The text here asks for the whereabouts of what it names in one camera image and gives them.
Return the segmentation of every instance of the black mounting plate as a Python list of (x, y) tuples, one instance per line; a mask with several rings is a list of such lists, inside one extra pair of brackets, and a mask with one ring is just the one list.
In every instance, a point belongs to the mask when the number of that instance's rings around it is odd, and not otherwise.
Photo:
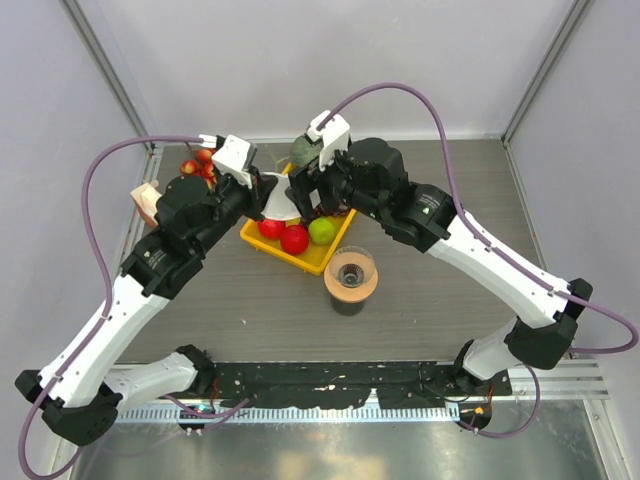
[[(243, 399), (257, 408), (343, 409), (364, 405), (377, 390), (382, 409), (441, 407), (466, 397), (454, 382), (454, 367), (438, 362), (217, 363), (217, 398), (230, 407)], [(474, 395), (511, 395), (506, 371)]]

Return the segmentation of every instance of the metal floor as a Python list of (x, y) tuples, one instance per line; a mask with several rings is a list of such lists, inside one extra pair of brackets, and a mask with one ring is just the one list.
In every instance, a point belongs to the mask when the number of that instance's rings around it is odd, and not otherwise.
[[(509, 431), (532, 402), (495, 405), (491, 430)], [(116, 425), (87, 448), (72, 480), (597, 480), (606, 479), (582, 401), (543, 402), (529, 430), (482, 438), (447, 423), (227, 425), (202, 437), (175, 424)]]

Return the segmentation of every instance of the yellow tray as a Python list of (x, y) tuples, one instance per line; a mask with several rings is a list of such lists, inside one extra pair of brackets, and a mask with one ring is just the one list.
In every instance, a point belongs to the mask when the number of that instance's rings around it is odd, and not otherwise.
[[(282, 171), (282, 173), (288, 173), (293, 168), (292, 164)], [(256, 248), (256, 250), (262, 250), (274, 257), (281, 258), (285, 262), (295, 265), (301, 268), (305, 272), (312, 273), (314, 275), (322, 275), (327, 263), (331, 259), (331, 255), (336, 251), (340, 240), (344, 236), (347, 228), (351, 225), (353, 217), (356, 215), (355, 210), (349, 211), (347, 215), (341, 217), (328, 217), (329, 221), (336, 227), (338, 234), (333, 239), (331, 245), (316, 245), (313, 241), (309, 242), (309, 247), (300, 255), (289, 255), (280, 248), (280, 240), (270, 240), (264, 238), (258, 231), (258, 225), (253, 220), (248, 220), (244, 224), (242, 230), (240, 230), (240, 237), (249, 245)], [(290, 220), (287, 225), (297, 225), (300, 219)]]

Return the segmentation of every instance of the green apple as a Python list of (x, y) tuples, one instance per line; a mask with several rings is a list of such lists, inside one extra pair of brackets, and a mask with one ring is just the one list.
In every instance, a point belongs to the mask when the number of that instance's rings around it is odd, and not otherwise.
[(327, 217), (316, 218), (309, 225), (309, 235), (313, 243), (328, 245), (336, 238), (336, 227)]

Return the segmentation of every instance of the white wall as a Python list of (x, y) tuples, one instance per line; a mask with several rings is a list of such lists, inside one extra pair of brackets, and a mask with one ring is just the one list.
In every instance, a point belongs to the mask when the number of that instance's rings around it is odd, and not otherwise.
[[(0, 476), (18, 479), (17, 438), (29, 404), (13, 381), (49, 363), (103, 298), (80, 187), (95, 155), (133, 131), (58, 2), (5, 2), (0, 43)], [(143, 163), (142, 150), (132, 149), (97, 172), (91, 209), (110, 264)], [(34, 426), (30, 458), (45, 472), (52, 435), (39, 419)]]
[[(565, 278), (583, 276), (594, 300), (640, 322), (640, 3), (594, 2), (513, 142), (542, 253)], [(580, 345), (627, 341), (585, 314)], [(598, 359), (640, 456), (640, 348)]]
[[(81, 1), (159, 131), (249, 138), (297, 136), (346, 95), (389, 80), (426, 92), (452, 137), (499, 135), (571, 3)], [(347, 115), (357, 134), (435, 135), (399, 92)]]

